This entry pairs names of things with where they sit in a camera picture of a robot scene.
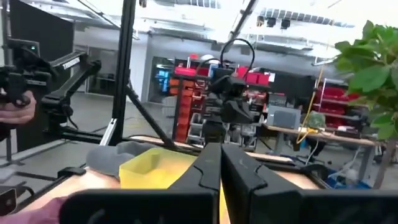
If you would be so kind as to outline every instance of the black metal frame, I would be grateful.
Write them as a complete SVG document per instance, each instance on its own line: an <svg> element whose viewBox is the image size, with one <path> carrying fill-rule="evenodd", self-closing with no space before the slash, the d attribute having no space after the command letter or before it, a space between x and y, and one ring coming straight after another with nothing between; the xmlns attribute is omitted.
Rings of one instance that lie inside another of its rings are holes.
<svg viewBox="0 0 398 224"><path fill-rule="evenodd" d="M118 119L110 145L116 145L123 138L124 110L126 109L126 87L130 79L130 57L136 0L124 0L119 36L118 65L116 69L116 91L113 98L112 118Z"/></svg>

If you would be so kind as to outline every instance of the black robotic arm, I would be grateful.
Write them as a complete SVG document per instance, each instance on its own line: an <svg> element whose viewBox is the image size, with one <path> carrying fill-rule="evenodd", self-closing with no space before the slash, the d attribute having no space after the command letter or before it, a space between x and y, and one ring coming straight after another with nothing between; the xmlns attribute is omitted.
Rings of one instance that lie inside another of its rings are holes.
<svg viewBox="0 0 398 224"><path fill-rule="evenodd" d="M91 75L96 75L101 70L101 62L88 61L84 52L74 52L50 63L56 70L67 70L79 65L79 70L72 75L58 90L55 90L42 98L42 109L49 116L49 132L57 132L60 124L68 120L77 128L70 119L73 110L70 107L70 98L83 82Z"/></svg>

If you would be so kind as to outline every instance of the finger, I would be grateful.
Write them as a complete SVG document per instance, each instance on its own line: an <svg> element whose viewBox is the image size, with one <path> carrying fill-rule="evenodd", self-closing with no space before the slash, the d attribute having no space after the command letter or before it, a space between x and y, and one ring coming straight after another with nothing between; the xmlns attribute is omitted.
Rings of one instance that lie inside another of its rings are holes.
<svg viewBox="0 0 398 224"><path fill-rule="evenodd" d="M35 108L22 108L15 111L0 111L0 118L20 118L23 116L31 116L34 114Z"/></svg>
<svg viewBox="0 0 398 224"><path fill-rule="evenodd" d="M26 105L25 107L23 107L23 109L36 107L36 100L33 96L33 93L31 91L26 91L24 93L24 95L30 99L30 103L28 105ZM12 103L7 103L5 105L0 105L0 110L19 111L19 110L21 110L21 108L14 106Z"/></svg>
<svg viewBox="0 0 398 224"><path fill-rule="evenodd" d="M0 118L0 122L7 123L7 124L25 124L30 121L33 116L23 116L20 118Z"/></svg>
<svg viewBox="0 0 398 224"><path fill-rule="evenodd" d="M31 91L26 91L24 93L25 96L27 96L30 99L30 105L35 105L36 104L36 99L35 96L33 95L33 93Z"/></svg>

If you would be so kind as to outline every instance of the metal shelf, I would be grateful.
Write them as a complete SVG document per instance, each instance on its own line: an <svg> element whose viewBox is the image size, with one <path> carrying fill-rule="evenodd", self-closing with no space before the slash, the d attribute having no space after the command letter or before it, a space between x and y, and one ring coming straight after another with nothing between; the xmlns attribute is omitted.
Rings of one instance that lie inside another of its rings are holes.
<svg viewBox="0 0 398 224"><path fill-rule="evenodd" d="M351 121L361 120L358 116L346 116L346 115L338 115L338 114L323 113L323 112L321 112L321 114L324 114L325 116L331 116L334 118L342 118L342 119L347 119L347 120L351 120Z"/></svg>
<svg viewBox="0 0 398 224"><path fill-rule="evenodd" d="M347 105L347 106L368 107L368 106L366 106L366 105L349 105L349 101L340 101L340 100L322 99L322 102L326 102L326 103L335 103L335 104Z"/></svg>
<svg viewBox="0 0 398 224"><path fill-rule="evenodd" d="M323 81L323 83L332 83L332 84L336 84L336 85L342 85L342 86L348 86L348 84L346 82L344 82L344 80L335 80L335 79L331 79L331 78L325 78Z"/></svg>

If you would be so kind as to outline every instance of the ceiling pipe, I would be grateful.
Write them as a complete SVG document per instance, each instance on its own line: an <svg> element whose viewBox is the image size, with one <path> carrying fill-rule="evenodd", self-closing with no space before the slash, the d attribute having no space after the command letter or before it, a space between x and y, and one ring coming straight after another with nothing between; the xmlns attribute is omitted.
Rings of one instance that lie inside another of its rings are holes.
<svg viewBox="0 0 398 224"><path fill-rule="evenodd" d="M244 27L244 25L246 24L246 22L249 19L249 16L252 14L253 9L257 6L257 3L259 1L258 0L250 0L248 6L246 7L246 9L242 12L240 12L242 14L241 19L238 21L238 23L236 24L235 30L232 30L229 33L228 36L228 41L233 40L235 38L237 38L239 36L239 34L241 33L242 28ZM228 46L226 46L225 48L225 52L228 52L233 44L229 44Z"/></svg>

